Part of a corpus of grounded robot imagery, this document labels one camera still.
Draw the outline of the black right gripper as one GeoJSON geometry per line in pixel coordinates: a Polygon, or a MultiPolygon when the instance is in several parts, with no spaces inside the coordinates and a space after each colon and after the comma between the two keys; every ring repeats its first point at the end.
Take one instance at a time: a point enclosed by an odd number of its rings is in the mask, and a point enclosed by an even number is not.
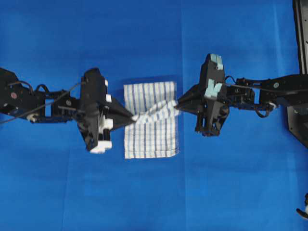
{"type": "Polygon", "coordinates": [[[229,116],[229,106],[218,101],[218,94],[222,86],[222,83],[215,81],[209,81],[206,89],[196,84],[178,98],[177,109],[196,115],[195,131],[205,137],[219,136],[221,128],[229,116]]]}

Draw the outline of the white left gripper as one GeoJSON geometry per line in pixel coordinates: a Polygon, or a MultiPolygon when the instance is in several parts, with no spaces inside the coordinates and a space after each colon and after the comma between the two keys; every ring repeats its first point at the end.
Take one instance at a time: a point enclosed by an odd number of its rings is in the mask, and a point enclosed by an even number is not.
{"type": "MultiPolygon", "coordinates": [[[[105,79],[98,68],[86,71],[81,78],[80,102],[77,127],[91,154],[102,154],[112,147],[111,141],[99,139],[99,128],[103,107],[107,105],[105,79]]],[[[116,98],[111,98],[109,118],[113,121],[111,131],[134,124],[133,114],[116,98]]]]}

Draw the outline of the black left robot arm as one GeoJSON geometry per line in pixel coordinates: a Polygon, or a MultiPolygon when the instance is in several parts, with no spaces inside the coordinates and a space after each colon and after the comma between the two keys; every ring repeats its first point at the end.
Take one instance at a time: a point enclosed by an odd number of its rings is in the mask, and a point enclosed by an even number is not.
{"type": "Polygon", "coordinates": [[[112,148],[111,131],[135,123],[133,115],[107,92],[108,82],[98,68],[85,72],[80,98],[69,90],[49,91],[40,84],[33,89],[6,69],[0,70],[0,112],[31,123],[76,121],[86,150],[101,154],[112,148]]]}

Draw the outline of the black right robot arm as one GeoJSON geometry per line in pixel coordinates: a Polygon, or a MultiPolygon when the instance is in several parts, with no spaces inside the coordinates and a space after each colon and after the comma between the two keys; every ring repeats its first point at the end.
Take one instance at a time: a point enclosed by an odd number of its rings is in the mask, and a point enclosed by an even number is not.
{"type": "Polygon", "coordinates": [[[197,116],[195,131],[205,137],[219,136],[230,107],[255,111],[266,118],[278,106],[292,107],[305,124],[308,120],[308,76],[288,75],[267,80],[209,74],[178,99],[176,109],[197,116]]]}

